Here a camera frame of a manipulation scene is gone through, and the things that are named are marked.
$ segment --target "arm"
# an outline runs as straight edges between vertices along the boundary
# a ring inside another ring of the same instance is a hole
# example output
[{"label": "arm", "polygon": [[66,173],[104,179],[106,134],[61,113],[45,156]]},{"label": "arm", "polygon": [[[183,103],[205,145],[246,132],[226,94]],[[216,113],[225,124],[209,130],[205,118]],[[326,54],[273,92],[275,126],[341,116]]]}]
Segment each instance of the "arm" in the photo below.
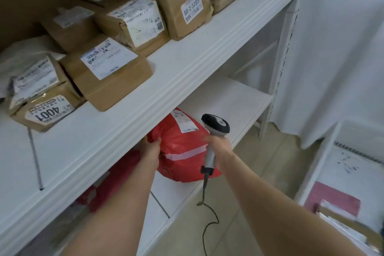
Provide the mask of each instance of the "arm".
[{"label": "arm", "polygon": [[63,256],[136,255],[149,192],[159,165],[160,139],[141,142],[141,160],[129,179],[103,205]]},{"label": "arm", "polygon": [[363,256],[348,238],[258,177],[226,138],[209,136],[227,179],[265,256]]}]

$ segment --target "white tape strip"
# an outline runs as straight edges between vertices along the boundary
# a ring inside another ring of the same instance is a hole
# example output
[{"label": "white tape strip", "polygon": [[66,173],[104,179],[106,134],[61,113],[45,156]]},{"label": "white tape strip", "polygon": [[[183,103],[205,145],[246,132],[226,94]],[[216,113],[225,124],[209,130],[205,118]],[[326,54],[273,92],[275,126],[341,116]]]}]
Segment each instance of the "white tape strip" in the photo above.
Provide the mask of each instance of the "white tape strip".
[{"label": "white tape strip", "polygon": [[190,157],[193,157],[197,154],[204,152],[207,149],[207,146],[208,145],[204,145],[204,146],[198,147],[196,149],[193,149],[193,150],[190,150],[188,152],[181,153],[181,154],[167,154],[166,158],[169,160],[172,160],[172,161],[185,160],[185,159],[188,159]]}]

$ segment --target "red plastic mailer bag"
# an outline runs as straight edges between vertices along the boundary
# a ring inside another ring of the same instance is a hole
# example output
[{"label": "red plastic mailer bag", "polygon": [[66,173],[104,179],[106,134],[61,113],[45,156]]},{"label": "red plastic mailer bag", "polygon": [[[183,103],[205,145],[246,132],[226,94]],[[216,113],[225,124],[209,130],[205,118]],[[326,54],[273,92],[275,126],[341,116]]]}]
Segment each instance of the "red plastic mailer bag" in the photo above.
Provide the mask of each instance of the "red plastic mailer bag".
[{"label": "red plastic mailer bag", "polygon": [[[148,134],[148,141],[161,137],[159,168],[163,176],[174,181],[192,182],[203,180],[200,173],[204,165],[209,132],[196,120],[175,108]],[[210,178],[221,175],[215,169]]]},{"label": "red plastic mailer bag", "polygon": [[131,149],[109,169],[109,175],[96,187],[96,195],[89,202],[91,212],[97,211],[108,198],[116,193],[120,186],[131,176],[139,161],[140,151]]}]

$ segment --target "hand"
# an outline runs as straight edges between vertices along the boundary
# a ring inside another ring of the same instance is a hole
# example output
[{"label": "hand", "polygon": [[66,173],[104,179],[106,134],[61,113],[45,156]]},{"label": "hand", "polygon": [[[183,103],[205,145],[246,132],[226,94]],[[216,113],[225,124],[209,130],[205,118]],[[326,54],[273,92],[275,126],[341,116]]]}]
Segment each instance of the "hand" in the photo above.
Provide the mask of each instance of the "hand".
[{"label": "hand", "polygon": [[232,146],[226,137],[208,136],[204,138],[208,142],[215,153],[215,167],[220,170],[221,166],[231,160],[235,153],[232,151]]},{"label": "hand", "polygon": [[159,154],[160,154],[161,138],[158,138],[155,142],[148,142],[147,136],[140,141],[140,156],[142,160],[148,160],[154,162],[156,168],[159,166]]}]

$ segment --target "black cable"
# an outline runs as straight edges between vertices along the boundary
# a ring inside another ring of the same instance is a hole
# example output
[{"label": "black cable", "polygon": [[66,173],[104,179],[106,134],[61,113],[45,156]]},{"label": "black cable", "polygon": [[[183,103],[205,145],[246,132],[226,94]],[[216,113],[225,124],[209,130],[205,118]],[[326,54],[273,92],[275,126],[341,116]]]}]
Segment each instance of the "black cable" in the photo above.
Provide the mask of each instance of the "black cable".
[{"label": "black cable", "polygon": [[207,230],[207,228],[212,225],[212,224],[219,224],[219,220],[218,220],[218,216],[216,215],[215,211],[213,210],[213,208],[211,208],[209,205],[207,205],[206,203],[204,203],[204,196],[205,196],[205,188],[203,188],[203,200],[200,201],[197,206],[200,206],[200,205],[205,205],[206,207],[208,207],[215,215],[216,217],[216,220],[217,222],[210,222],[208,225],[205,226],[205,229],[204,229],[204,232],[203,232],[203,248],[204,248],[204,253],[205,253],[205,256],[208,256],[207,255],[207,252],[205,250],[205,242],[204,242],[204,234],[205,234],[205,231]]}]

